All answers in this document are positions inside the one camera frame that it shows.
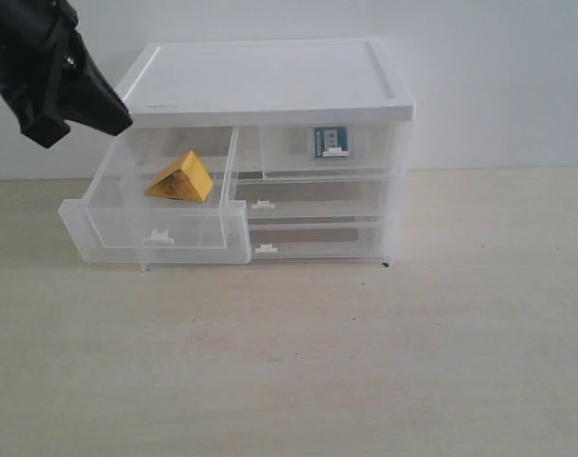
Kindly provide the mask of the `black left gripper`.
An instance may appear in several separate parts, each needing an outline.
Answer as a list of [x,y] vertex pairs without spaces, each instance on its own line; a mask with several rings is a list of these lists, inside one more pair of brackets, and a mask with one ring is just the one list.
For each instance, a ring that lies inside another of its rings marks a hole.
[[49,149],[70,120],[118,136],[133,121],[92,61],[68,1],[0,1],[0,95],[21,133]]

